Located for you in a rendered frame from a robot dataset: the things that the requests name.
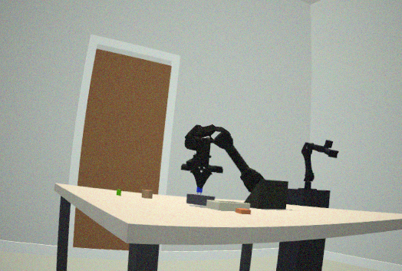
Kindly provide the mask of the orange rectangular block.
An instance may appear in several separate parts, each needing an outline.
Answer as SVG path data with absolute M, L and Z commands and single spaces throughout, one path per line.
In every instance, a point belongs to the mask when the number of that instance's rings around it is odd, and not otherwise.
M 251 210 L 236 208 L 235 213 L 242 213 L 242 214 L 251 214 Z

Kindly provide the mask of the small orange block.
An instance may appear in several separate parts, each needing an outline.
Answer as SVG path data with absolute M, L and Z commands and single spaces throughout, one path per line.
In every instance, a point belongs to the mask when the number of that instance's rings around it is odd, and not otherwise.
M 142 198 L 144 199 L 153 199 L 153 191 L 151 190 L 142 190 Z

